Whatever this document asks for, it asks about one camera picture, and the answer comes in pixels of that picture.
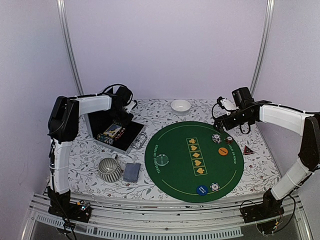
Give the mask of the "red chip stack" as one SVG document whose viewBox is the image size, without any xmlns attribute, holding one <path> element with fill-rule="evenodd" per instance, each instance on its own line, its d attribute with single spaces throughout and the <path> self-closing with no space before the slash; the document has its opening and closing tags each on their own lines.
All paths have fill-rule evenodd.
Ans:
<svg viewBox="0 0 320 240">
<path fill-rule="evenodd" d="M 224 139 L 224 141 L 225 141 L 228 145 L 230 145 L 230 144 L 234 141 L 234 139 L 233 139 L 233 137 L 231 137 L 231 136 L 227 136 L 227 137 Z"/>
</svg>

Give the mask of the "orange big blind button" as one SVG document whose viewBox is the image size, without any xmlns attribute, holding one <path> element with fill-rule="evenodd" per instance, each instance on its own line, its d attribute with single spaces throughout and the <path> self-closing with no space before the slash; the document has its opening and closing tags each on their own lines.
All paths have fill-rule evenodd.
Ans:
<svg viewBox="0 0 320 240">
<path fill-rule="evenodd" d="M 219 153 L 221 156 L 227 156 L 228 153 L 229 153 L 229 151 L 228 151 L 228 149 L 225 148 L 225 147 L 220 147 L 220 148 L 218 149 L 218 153 Z"/>
</svg>

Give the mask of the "clear acrylic dealer button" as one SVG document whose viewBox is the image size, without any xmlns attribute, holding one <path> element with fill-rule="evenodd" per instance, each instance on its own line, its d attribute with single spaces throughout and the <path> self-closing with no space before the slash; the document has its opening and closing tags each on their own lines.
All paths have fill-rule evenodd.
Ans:
<svg viewBox="0 0 320 240">
<path fill-rule="evenodd" d="M 159 166 L 165 166 L 169 163 L 169 158 L 165 154 L 159 154 L 156 158 L 156 162 Z"/>
</svg>

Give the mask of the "blue small blind button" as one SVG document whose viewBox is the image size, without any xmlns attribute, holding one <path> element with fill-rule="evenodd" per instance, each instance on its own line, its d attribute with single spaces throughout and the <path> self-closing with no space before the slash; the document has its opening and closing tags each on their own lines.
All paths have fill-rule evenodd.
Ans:
<svg viewBox="0 0 320 240">
<path fill-rule="evenodd" d="M 209 192 L 207 186 L 205 185 L 199 185 L 197 188 L 196 188 L 196 193 L 200 196 L 205 196 L 207 195 Z"/>
</svg>

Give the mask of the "aluminium poker chip case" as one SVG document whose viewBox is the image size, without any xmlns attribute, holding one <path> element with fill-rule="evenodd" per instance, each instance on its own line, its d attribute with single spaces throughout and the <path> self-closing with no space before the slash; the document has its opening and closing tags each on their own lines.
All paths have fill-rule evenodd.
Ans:
<svg viewBox="0 0 320 240">
<path fill-rule="evenodd" d="M 124 155 L 129 154 L 132 149 L 141 149 L 148 139 L 144 132 L 145 125 L 131 121 L 122 126 L 106 111 L 88 113 L 84 119 L 89 136 L 97 144 Z"/>
</svg>

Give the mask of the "poker chips front row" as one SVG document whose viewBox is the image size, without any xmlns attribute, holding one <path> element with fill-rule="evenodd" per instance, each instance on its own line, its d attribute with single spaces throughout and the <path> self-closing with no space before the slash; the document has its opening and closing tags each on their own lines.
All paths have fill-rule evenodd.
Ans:
<svg viewBox="0 0 320 240">
<path fill-rule="evenodd" d="M 98 135 L 97 135 L 97 138 L 96 138 L 98 141 L 100 141 L 100 142 L 102 142 L 102 143 L 105 143 L 105 144 L 107 144 L 107 145 L 113 145 L 113 143 L 114 143 L 114 140 L 113 140 L 113 138 L 112 137 L 109 137 L 109 136 L 107 136 L 107 135 L 105 135 L 105 134 L 102 134 L 102 133 L 99 133 Z"/>
</svg>

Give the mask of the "red black triangle button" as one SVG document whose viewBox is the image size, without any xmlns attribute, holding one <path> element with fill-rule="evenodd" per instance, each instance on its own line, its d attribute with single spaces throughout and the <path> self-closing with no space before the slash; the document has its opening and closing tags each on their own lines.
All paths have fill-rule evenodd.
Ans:
<svg viewBox="0 0 320 240">
<path fill-rule="evenodd" d="M 254 151 L 245 145 L 243 150 L 243 155 L 251 155 L 251 154 L 254 154 Z"/>
</svg>

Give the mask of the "blue playing card deck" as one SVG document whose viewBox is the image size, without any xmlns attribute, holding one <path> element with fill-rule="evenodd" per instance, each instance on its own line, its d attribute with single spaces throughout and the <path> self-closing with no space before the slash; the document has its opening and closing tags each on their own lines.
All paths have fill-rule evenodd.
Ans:
<svg viewBox="0 0 320 240">
<path fill-rule="evenodd" d="M 128 183 L 136 183 L 139 179 L 140 163 L 127 163 L 123 173 L 123 180 Z"/>
</svg>

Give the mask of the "striped ceramic mug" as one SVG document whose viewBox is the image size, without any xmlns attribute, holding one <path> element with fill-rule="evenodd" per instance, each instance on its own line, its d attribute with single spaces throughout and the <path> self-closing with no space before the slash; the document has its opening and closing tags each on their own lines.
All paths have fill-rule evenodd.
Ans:
<svg viewBox="0 0 320 240">
<path fill-rule="evenodd" d="M 114 183 L 120 179 L 122 168 L 119 164 L 119 156 L 107 157 L 98 164 L 98 176 L 105 182 Z"/>
</svg>

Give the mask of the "white ceramic bowl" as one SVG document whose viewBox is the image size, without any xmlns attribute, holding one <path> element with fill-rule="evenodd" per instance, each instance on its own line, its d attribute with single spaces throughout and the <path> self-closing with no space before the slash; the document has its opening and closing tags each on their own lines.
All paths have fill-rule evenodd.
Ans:
<svg viewBox="0 0 320 240">
<path fill-rule="evenodd" d="M 190 102 L 184 99 L 173 100 L 170 106 L 172 110 L 179 113 L 187 112 L 191 108 Z"/>
</svg>

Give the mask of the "round green poker mat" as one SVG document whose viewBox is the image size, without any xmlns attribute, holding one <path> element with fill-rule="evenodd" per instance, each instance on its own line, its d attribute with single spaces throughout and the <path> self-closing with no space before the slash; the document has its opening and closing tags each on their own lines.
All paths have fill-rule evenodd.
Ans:
<svg viewBox="0 0 320 240">
<path fill-rule="evenodd" d="M 221 135 L 222 142 L 212 141 L 212 135 Z M 152 182 L 165 194 L 188 203 L 206 203 L 231 193 L 240 183 L 244 173 L 244 157 L 236 141 L 231 144 L 225 138 L 231 136 L 218 132 L 208 123 L 185 121 L 168 125 L 149 140 L 144 164 Z M 218 153 L 227 148 L 228 155 Z M 157 164 L 157 156 L 165 154 L 168 164 Z M 213 192 L 212 183 L 220 190 Z M 196 188 L 205 185 L 207 195 L 198 195 Z"/>
</svg>

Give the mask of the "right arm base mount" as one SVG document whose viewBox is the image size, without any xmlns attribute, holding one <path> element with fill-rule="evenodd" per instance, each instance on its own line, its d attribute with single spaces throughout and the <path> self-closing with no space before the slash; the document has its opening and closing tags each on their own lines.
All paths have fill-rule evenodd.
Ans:
<svg viewBox="0 0 320 240">
<path fill-rule="evenodd" d="M 248 206 L 240 206 L 240 213 L 245 223 L 261 221 L 284 213 L 282 200 L 264 199 L 260 204 L 252 204 Z"/>
</svg>

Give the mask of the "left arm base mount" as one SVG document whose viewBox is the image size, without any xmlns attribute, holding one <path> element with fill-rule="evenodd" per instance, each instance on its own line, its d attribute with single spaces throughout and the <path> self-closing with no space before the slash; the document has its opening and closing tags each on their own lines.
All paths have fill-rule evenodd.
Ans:
<svg viewBox="0 0 320 240">
<path fill-rule="evenodd" d="M 78 222 L 88 223 L 91 217 L 91 204 L 88 201 L 80 200 L 77 203 L 58 202 L 53 200 L 50 202 L 48 213 L 65 220 L 75 220 Z"/>
</svg>

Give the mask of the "right aluminium frame post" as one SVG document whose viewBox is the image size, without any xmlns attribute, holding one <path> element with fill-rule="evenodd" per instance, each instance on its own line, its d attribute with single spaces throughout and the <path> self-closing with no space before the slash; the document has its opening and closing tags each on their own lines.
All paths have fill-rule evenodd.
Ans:
<svg viewBox="0 0 320 240">
<path fill-rule="evenodd" d="M 273 13 L 274 13 L 274 7 L 275 7 L 275 0 L 267 0 L 266 1 L 266 9 L 265 9 L 265 15 L 264 15 L 264 22 L 262 27 L 262 35 L 260 39 L 260 45 L 258 49 L 258 55 L 257 60 L 255 63 L 252 80 L 250 83 L 249 91 L 252 96 L 254 96 L 257 87 L 258 82 L 260 78 L 260 73 L 262 70 L 264 57 L 268 45 L 268 39 L 270 35 L 270 30 L 272 26 L 272 20 L 273 20 Z"/>
</svg>

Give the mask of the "left aluminium frame post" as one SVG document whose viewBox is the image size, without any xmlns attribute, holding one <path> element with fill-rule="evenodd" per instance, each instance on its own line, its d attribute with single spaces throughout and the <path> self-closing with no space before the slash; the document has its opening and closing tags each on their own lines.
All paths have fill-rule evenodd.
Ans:
<svg viewBox="0 0 320 240">
<path fill-rule="evenodd" d="M 61 30 L 62 30 L 62 36 L 64 39 L 67 57 L 68 57 L 68 61 L 70 64 L 75 88 L 76 88 L 78 95 L 84 95 L 84 89 L 83 89 L 83 85 L 82 85 L 82 82 L 80 79 L 80 75 L 79 75 L 79 71 L 78 71 L 78 67 L 77 67 L 77 63 L 76 63 L 76 58 L 75 58 L 74 51 L 73 51 L 65 1 L 64 0 L 57 0 L 56 3 L 57 3 L 57 10 L 58 10 L 60 26 L 61 26 Z"/>
</svg>

